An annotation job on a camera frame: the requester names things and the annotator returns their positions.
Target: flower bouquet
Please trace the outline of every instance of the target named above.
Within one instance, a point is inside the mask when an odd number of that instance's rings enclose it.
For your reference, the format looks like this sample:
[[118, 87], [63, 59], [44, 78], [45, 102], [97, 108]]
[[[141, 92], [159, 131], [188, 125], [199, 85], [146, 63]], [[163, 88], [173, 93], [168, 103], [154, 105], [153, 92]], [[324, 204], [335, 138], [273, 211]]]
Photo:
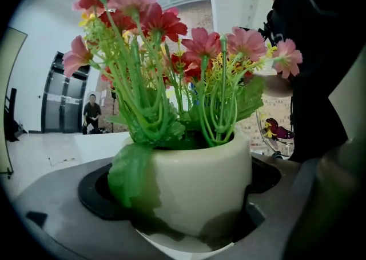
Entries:
[[263, 105], [262, 79], [244, 77], [270, 61], [283, 77], [296, 75], [295, 44], [266, 46], [259, 32], [239, 27], [222, 36], [199, 27], [182, 38], [178, 10], [163, 11], [157, 0], [79, 0], [74, 8], [85, 11], [85, 36], [64, 55], [65, 74], [100, 70], [118, 98], [120, 113], [109, 121], [130, 131], [112, 161], [111, 193], [140, 222], [191, 235], [231, 212], [222, 229], [215, 225], [217, 237], [229, 234], [251, 181], [249, 138], [235, 124]]

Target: green leaf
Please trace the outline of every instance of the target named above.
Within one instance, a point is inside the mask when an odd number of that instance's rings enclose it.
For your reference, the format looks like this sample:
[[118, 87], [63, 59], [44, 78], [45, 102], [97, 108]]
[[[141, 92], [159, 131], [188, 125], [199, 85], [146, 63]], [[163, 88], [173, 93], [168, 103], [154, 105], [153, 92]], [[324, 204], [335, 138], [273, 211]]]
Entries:
[[263, 106], [262, 94], [264, 81], [261, 77], [254, 77], [241, 91], [238, 99], [237, 121], [249, 118], [258, 108]]
[[112, 160], [108, 174], [109, 190], [125, 207], [138, 196], [153, 148], [133, 143], [122, 148]]
[[121, 114], [120, 115], [113, 115], [113, 116], [106, 117], [104, 119], [104, 121], [109, 122], [109, 123], [116, 123], [116, 124], [121, 124], [121, 125], [127, 125], [126, 119]]

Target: white floor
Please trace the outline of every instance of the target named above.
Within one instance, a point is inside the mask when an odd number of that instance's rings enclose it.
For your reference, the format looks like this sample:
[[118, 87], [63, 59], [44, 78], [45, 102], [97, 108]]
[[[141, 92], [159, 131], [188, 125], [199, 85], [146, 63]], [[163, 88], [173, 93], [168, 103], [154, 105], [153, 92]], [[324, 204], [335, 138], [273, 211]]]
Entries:
[[[38, 178], [52, 171], [112, 157], [121, 148], [128, 133], [82, 134], [23, 134], [17, 142], [8, 142], [7, 149], [14, 174], [8, 179], [0, 175], [9, 199], [14, 200]], [[217, 254], [231, 246], [210, 253], [186, 253], [161, 246], [145, 238], [176, 260], [199, 260]]]

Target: floor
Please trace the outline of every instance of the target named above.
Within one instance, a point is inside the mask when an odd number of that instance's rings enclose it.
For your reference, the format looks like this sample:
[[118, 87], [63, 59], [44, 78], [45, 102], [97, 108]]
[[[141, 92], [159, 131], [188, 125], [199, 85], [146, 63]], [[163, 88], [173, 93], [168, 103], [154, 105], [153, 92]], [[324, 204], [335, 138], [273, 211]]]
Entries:
[[[75, 138], [77, 135], [81, 134], [23, 134], [19, 137], [19, 141], [7, 141], [7, 149], [14, 174], [11, 175], [10, 179], [7, 175], [0, 175], [0, 183], [6, 190], [9, 199], [13, 201], [25, 188], [45, 174], [90, 161], [88, 156], [83, 154], [83, 151], [79, 152], [78, 148], [83, 148], [80, 141], [84, 139], [80, 139], [82, 137]], [[93, 137], [86, 138], [95, 139], [99, 135], [91, 136]], [[102, 136], [100, 136], [100, 139], [101, 141], [97, 144], [99, 149], [101, 144], [105, 145]], [[108, 156], [111, 156], [110, 153], [115, 153], [115, 148], [120, 146], [112, 145], [111, 147], [107, 150]], [[169, 249], [147, 238], [145, 239], [176, 260], [205, 259], [233, 246], [233, 244], [230, 244], [221, 250], [210, 253], [186, 253]]]
[[7, 141], [14, 174], [0, 175], [10, 200], [45, 174], [83, 163], [75, 146], [80, 134], [22, 134], [19, 141]]

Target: man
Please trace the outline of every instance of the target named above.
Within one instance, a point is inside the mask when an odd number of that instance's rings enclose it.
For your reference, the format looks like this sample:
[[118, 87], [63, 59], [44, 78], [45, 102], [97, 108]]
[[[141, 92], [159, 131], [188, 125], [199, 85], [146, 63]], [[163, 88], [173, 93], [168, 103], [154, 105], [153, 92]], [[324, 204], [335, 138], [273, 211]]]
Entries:
[[364, 45], [359, 0], [274, 0], [267, 36], [272, 43], [292, 39], [303, 54], [300, 73], [284, 80], [263, 77], [265, 94], [292, 96], [295, 150], [291, 160], [321, 157], [347, 135], [328, 97]]
[[82, 133], [83, 135], [87, 134], [87, 126], [91, 124], [94, 129], [92, 131], [93, 134], [98, 133], [98, 118], [102, 114], [101, 108], [96, 103], [96, 96], [91, 94], [89, 96], [89, 102], [84, 107], [83, 112], [83, 125], [82, 125]]

